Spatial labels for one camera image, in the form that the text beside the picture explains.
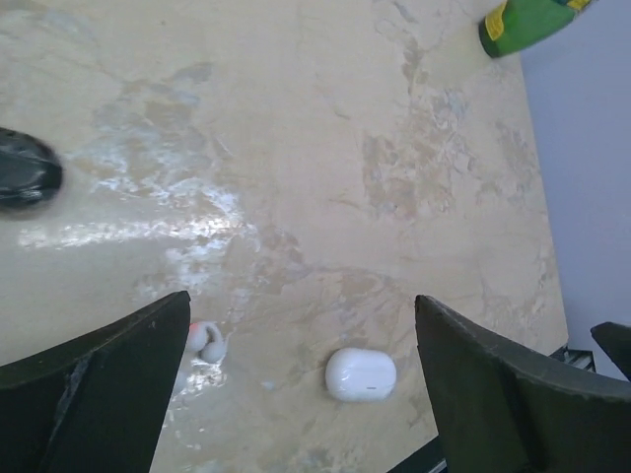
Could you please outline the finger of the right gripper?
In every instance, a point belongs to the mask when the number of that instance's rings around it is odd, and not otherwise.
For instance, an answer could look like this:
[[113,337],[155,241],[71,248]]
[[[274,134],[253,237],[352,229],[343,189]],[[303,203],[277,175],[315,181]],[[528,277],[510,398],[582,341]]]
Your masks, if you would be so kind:
[[631,376],[631,328],[615,322],[594,326],[591,334],[627,379]]

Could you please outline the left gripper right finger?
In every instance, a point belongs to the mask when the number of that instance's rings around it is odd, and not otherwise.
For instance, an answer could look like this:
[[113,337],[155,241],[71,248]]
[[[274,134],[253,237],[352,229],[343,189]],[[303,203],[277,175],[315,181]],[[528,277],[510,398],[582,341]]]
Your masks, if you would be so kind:
[[415,300],[418,352],[452,472],[627,472],[630,385]]

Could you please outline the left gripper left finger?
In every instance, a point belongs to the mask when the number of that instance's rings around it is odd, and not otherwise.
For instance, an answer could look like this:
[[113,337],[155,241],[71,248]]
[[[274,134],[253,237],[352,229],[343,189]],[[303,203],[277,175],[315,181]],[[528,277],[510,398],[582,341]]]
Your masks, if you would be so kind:
[[1,369],[4,472],[147,472],[190,324],[188,292]]

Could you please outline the black earbud charging case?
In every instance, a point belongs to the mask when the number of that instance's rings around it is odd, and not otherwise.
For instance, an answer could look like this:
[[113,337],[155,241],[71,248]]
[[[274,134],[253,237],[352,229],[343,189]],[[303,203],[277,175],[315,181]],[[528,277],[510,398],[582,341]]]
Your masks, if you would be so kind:
[[1,128],[1,209],[23,210],[47,203],[61,190],[64,168],[56,152],[38,138]]

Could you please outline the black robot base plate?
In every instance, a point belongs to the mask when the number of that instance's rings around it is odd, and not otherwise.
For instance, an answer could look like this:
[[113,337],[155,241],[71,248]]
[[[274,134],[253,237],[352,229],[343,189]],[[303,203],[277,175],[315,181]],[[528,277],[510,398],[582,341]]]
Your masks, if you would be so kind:
[[448,472],[448,466],[439,437],[430,440],[388,471],[388,473],[446,472]]

